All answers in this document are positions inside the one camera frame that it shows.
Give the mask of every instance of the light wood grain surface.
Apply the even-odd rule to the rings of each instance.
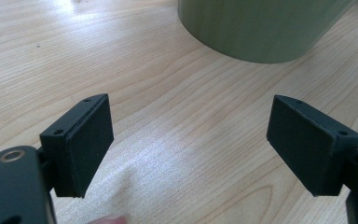
[[[202,45],[175,0],[0,1],[0,150],[107,92],[115,142],[59,223],[346,223],[347,189],[313,198],[266,140],[274,94],[358,132],[358,3],[304,57],[247,63]]]

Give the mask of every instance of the green container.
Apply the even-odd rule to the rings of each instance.
[[[179,18],[199,41],[253,63],[305,54],[355,0],[179,0]]]

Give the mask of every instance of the black mechanical part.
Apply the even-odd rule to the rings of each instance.
[[[276,95],[267,139],[313,196],[346,185],[348,221],[358,224],[358,133],[297,99]]]
[[[49,192],[84,197],[114,140],[109,98],[87,98],[40,134],[42,147],[0,152],[0,223],[56,223]]]

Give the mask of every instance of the curved green object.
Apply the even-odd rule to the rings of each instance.
[[[305,54],[355,0],[179,0],[178,14],[199,41],[253,63]]]

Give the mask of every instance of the wooden table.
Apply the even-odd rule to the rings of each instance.
[[[0,1],[0,150],[107,92],[115,142],[59,223],[346,223],[347,189],[313,198],[266,140],[274,94],[358,132],[358,3],[302,58],[247,63],[202,45],[175,0]]]

